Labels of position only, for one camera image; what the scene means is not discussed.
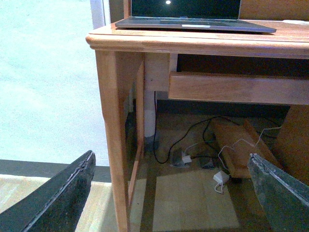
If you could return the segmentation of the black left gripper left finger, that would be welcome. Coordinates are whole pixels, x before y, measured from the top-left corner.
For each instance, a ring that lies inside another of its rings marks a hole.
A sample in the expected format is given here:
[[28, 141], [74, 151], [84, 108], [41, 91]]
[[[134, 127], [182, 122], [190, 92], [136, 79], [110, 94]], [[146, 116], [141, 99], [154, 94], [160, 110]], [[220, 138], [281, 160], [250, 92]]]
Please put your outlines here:
[[73, 232], [95, 174], [96, 156], [84, 153], [0, 215], [2, 232]]

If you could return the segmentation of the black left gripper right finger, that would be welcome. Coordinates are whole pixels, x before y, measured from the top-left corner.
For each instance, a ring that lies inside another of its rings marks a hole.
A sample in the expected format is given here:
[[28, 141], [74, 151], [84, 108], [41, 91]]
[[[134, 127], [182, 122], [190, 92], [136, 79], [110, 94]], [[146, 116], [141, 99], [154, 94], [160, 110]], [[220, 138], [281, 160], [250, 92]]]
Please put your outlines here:
[[309, 230], [309, 187], [256, 153], [247, 164], [255, 194], [275, 232]]

